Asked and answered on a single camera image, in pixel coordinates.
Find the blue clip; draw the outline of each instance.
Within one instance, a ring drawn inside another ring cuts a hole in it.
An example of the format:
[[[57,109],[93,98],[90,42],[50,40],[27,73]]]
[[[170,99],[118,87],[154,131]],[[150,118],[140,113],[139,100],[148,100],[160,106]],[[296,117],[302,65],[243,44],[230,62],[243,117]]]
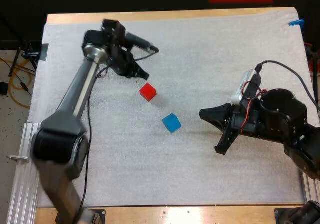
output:
[[[304,27],[304,24],[305,24],[305,20],[300,19],[300,20],[295,20],[295,21],[290,22],[289,26],[292,27],[292,26],[299,25],[302,29]]]

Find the metal frame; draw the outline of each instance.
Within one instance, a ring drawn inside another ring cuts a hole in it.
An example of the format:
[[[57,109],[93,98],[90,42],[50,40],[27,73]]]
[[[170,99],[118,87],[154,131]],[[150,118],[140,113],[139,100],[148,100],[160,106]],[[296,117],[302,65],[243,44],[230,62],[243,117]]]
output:
[[[302,182],[304,185],[304,198],[306,202],[315,201],[320,203],[320,181],[311,179],[305,173],[302,173]]]
[[[24,124],[22,141],[18,156],[9,156],[17,162],[13,180],[7,224],[33,224],[37,211],[39,173],[30,158],[33,135],[39,124]]]

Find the floor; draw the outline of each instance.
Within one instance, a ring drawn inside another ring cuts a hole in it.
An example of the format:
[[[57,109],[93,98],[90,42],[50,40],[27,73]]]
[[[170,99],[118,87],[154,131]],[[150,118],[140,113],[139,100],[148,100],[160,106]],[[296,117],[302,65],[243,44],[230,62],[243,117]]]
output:
[[[8,61],[13,61],[15,58],[15,51],[1,51],[0,58]],[[20,56],[18,63],[21,64],[24,59]],[[32,69],[33,67],[28,63],[26,68]],[[10,78],[9,67],[0,62],[0,82],[8,83]],[[29,75],[19,71],[17,75],[26,84],[29,82]],[[20,87],[18,78],[14,78],[14,84]],[[35,77],[32,76],[32,81],[29,85],[29,91],[32,94]],[[12,89],[12,95],[15,99],[29,106],[31,103],[30,95],[24,90]],[[29,109],[17,105],[12,98],[8,95],[0,95],[0,223],[6,223],[12,184],[14,181],[16,163],[9,160],[6,156],[18,155],[22,131],[24,124],[27,122],[29,116]]]

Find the table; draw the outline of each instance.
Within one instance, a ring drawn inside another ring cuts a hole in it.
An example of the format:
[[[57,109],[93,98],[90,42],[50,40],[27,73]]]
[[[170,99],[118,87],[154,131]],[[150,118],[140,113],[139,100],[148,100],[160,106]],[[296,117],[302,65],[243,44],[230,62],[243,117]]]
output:
[[[113,13],[80,13],[50,14],[48,24],[97,23],[102,19],[119,21],[170,20],[201,17],[242,16],[279,11],[277,8],[183,10],[158,12],[113,12]],[[274,224],[275,208],[292,208],[295,206],[250,205],[250,206],[151,206],[151,207],[106,207],[108,224],[166,224],[166,223],[252,223]],[[54,208],[39,208],[36,213],[36,224],[55,224],[57,211]]]

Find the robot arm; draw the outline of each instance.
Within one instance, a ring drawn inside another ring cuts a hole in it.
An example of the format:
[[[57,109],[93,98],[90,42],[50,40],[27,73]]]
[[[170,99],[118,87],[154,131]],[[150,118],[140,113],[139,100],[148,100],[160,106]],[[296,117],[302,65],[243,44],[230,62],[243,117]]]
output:
[[[284,152],[312,179],[320,178],[320,128],[308,124],[307,107],[286,89],[260,92],[261,77],[246,72],[232,104],[202,109],[200,118],[222,131],[215,151],[225,155],[239,135],[282,143]]]
[[[104,20],[101,31],[89,30],[82,45],[85,59],[57,111],[44,120],[34,135],[31,157],[39,170],[42,187],[59,212],[62,224],[99,223],[94,212],[81,207],[72,183],[82,171],[89,153],[89,141],[81,117],[96,81],[100,64],[107,64],[118,75],[148,79],[134,60],[133,46],[149,53],[159,50],[130,33],[118,22]]]

